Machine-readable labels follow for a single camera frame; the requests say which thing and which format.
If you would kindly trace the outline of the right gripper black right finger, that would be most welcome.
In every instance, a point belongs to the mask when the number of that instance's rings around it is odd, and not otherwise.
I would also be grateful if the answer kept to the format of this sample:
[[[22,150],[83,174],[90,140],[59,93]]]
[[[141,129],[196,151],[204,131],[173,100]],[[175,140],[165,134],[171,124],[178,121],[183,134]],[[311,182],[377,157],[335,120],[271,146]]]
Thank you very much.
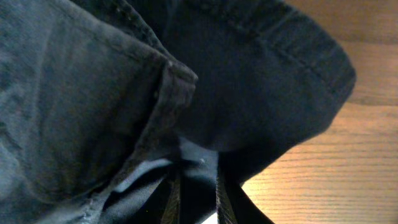
[[[218,224],[274,224],[251,201],[241,186],[217,164],[216,214]]]

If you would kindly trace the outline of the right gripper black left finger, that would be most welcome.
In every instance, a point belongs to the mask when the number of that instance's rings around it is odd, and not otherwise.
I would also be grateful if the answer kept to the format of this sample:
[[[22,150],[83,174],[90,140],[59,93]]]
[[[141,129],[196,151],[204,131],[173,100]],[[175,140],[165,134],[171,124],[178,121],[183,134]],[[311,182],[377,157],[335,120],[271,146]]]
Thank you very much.
[[[181,177],[175,174],[174,179],[170,183],[171,191],[162,214],[161,224],[179,224],[180,223],[180,206],[181,206]]]

